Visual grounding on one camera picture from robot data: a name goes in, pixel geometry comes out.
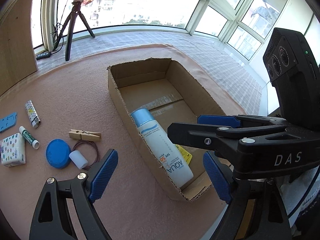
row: wooden board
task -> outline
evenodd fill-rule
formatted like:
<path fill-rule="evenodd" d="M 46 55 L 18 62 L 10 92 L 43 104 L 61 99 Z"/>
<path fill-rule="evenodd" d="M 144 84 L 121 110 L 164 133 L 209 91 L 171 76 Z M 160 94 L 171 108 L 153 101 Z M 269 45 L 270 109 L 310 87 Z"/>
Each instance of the wooden board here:
<path fill-rule="evenodd" d="M 0 95 L 37 71 L 31 40 L 32 0 L 18 0 L 0 26 Z"/>

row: tripod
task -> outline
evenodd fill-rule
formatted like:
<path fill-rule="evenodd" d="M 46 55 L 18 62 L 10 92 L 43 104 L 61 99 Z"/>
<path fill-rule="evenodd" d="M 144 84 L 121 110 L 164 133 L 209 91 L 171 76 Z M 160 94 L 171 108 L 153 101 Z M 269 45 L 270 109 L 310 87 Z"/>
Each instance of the tripod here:
<path fill-rule="evenodd" d="M 68 25 L 68 22 L 70 21 L 70 25 L 69 25 L 69 31 L 68 31 L 68 36 L 67 36 L 67 47 L 66 47 L 66 56 L 65 56 L 65 59 L 66 61 L 69 61 L 70 59 L 70 51 L 71 51 L 71 43 L 72 43 L 72 36 L 73 36 L 73 28 L 75 27 L 75 22 L 76 22 L 76 18 L 77 16 L 79 15 L 80 19 L 82 20 L 82 22 L 84 23 L 84 26 L 86 26 L 88 32 L 90 33 L 90 35 L 95 38 L 95 35 L 93 34 L 89 24 L 87 23 L 84 15 L 81 13 L 80 9 L 81 9 L 81 2 L 78 1 L 78 2 L 73 2 L 73 7 L 72 7 L 72 10 L 70 12 L 70 14 L 68 15 L 66 21 L 64 22 L 63 26 L 62 26 L 62 29 L 59 33 L 59 36 L 57 38 L 57 41 L 54 45 L 54 48 L 53 50 L 56 50 L 58 45 L 59 45 L 59 42 L 63 36 L 63 32 L 65 30 L 65 28 L 67 27 Z"/>

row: patterned lighter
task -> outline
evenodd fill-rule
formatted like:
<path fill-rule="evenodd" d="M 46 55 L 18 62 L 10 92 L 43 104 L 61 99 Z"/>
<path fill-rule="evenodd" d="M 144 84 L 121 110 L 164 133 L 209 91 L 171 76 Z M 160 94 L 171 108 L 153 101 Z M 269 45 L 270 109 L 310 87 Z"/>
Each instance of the patterned lighter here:
<path fill-rule="evenodd" d="M 31 100 L 26 103 L 26 110 L 32 127 L 37 128 L 41 124 L 41 121 Z"/>

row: blue bottle cap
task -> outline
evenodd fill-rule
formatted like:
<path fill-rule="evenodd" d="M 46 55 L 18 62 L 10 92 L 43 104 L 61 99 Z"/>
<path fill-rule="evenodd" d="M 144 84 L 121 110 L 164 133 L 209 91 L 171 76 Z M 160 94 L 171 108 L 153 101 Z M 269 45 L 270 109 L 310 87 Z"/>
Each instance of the blue bottle cap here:
<path fill-rule="evenodd" d="M 137 127 L 142 126 L 146 122 L 154 120 L 152 114 L 146 108 L 141 108 L 131 113 L 131 116 Z"/>
<path fill-rule="evenodd" d="M 69 158 L 70 152 L 70 147 L 65 141 L 55 139 L 48 144 L 45 156 L 52 167 L 63 169 L 71 161 Z"/>

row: camera lens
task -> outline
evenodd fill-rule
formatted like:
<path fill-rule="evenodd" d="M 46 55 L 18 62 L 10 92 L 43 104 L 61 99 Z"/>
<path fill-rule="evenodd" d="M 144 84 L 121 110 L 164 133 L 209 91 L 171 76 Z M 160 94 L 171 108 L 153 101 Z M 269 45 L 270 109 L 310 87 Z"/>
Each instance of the camera lens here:
<path fill-rule="evenodd" d="M 289 65 L 289 58 L 288 58 L 287 51 L 283 47 L 279 48 L 279 55 L 283 65 L 287 67 Z"/>
<path fill-rule="evenodd" d="M 270 65 L 268 65 L 268 73 L 271 78 L 273 78 L 273 71 Z"/>
<path fill-rule="evenodd" d="M 280 68 L 278 58 L 275 55 L 272 56 L 272 65 L 273 65 L 273 68 L 275 69 L 276 74 L 279 75 L 281 72 L 281 68 Z"/>

